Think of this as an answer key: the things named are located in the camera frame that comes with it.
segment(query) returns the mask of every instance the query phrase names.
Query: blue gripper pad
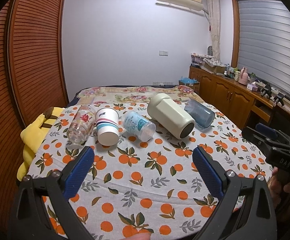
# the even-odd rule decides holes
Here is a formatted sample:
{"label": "blue gripper pad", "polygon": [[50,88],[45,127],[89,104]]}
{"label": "blue gripper pad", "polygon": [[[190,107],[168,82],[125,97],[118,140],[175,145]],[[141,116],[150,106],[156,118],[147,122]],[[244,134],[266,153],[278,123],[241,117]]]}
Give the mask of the blue gripper pad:
{"label": "blue gripper pad", "polygon": [[[195,164],[200,176],[202,177],[204,183],[206,184],[209,192],[212,194],[213,197],[218,198],[220,201],[222,197],[224,196],[223,192],[223,182],[220,179],[220,177],[217,175],[214,168],[211,166],[207,158],[210,158],[208,156],[208,153],[204,151],[206,154],[206,157],[203,154],[204,149],[201,147],[197,147],[193,151],[193,163]],[[210,162],[214,162],[215,164],[220,164],[216,161],[213,161],[210,159]],[[225,170],[220,166],[218,169],[222,169],[223,174],[225,173]]]}
{"label": "blue gripper pad", "polygon": [[85,147],[77,158],[74,161],[71,161],[76,163],[74,163],[74,167],[64,182],[63,196],[67,200],[76,196],[81,184],[87,176],[90,167],[93,165],[94,156],[95,154],[93,149],[90,147]]}
{"label": "blue gripper pad", "polygon": [[255,130],[260,132],[261,134],[265,135],[266,137],[268,137],[269,139],[275,141],[278,138],[277,132],[272,129],[269,128],[268,126],[262,124],[262,123],[258,123],[255,126]]}

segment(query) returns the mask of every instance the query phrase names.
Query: white wall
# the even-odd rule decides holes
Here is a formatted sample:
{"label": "white wall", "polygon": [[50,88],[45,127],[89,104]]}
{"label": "white wall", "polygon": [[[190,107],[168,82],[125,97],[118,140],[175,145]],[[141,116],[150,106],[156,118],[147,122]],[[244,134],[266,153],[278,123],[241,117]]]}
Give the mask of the white wall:
{"label": "white wall", "polygon": [[[178,83],[211,44],[204,16],[156,0],[65,0],[62,50],[69,99],[86,87]],[[168,56],[159,56],[159,50]]]}
{"label": "white wall", "polygon": [[221,62],[232,62],[234,16],[232,0],[220,0],[221,8]]}

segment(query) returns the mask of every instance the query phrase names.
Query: cardboard box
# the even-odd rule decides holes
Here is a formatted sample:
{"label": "cardboard box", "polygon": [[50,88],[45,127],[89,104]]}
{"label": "cardboard box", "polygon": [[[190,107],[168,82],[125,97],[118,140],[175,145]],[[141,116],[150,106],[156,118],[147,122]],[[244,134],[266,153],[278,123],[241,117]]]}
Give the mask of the cardboard box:
{"label": "cardboard box", "polygon": [[192,86],[190,86],[191,84],[185,84],[185,83],[183,83],[181,81],[178,81],[178,84],[180,86],[188,86],[188,87],[190,87],[192,90],[195,91],[195,93],[198,93],[199,92],[199,83],[195,83]]}
{"label": "cardboard box", "polygon": [[206,68],[207,70],[214,72],[214,73],[222,73],[224,74],[224,71],[226,70],[226,67],[212,67],[210,66],[208,63],[205,62],[204,68]]}

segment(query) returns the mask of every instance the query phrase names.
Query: yellow plush toy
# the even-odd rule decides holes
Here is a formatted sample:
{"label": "yellow plush toy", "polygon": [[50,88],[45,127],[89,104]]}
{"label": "yellow plush toy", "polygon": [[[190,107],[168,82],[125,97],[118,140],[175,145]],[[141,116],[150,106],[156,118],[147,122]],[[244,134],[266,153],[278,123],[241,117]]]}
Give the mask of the yellow plush toy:
{"label": "yellow plush toy", "polygon": [[25,146],[23,150],[24,162],[20,165],[17,172],[17,179],[19,181],[27,174],[38,148],[63,110],[64,108],[50,107],[20,133]]}

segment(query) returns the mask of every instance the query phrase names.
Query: cabinet door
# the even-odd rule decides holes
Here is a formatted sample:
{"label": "cabinet door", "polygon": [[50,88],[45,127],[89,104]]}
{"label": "cabinet door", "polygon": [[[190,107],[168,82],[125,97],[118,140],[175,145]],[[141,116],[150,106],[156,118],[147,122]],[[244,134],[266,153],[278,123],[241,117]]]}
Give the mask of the cabinet door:
{"label": "cabinet door", "polygon": [[226,116],[237,125],[239,129],[243,129],[253,103],[253,97],[234,88],[229,96],[229,107]]}
{"label": "cabinet door", "polygon": [[200,76],[199,96],[211,104],[214,97],[214,81],[212,75],[207,73]]}
{"label": "cabinet door", "polygon": [[[197,81],[199,81],[199,75],[198,75],[197,71],[190,70],[189,71],[189,78],[190,79],[196,79]],[[199,84],[194,85],[193,86],[193,90],[194,90],[195,93],[199,94]]]}
{"label": "cabinet door", "polygon": [[215,92],[212,98],[212,105],[215,106],[223,114],[227,115],[227,108],[229,105],[229,95],[232,90],[230,84],[216,79],[215,81]]}

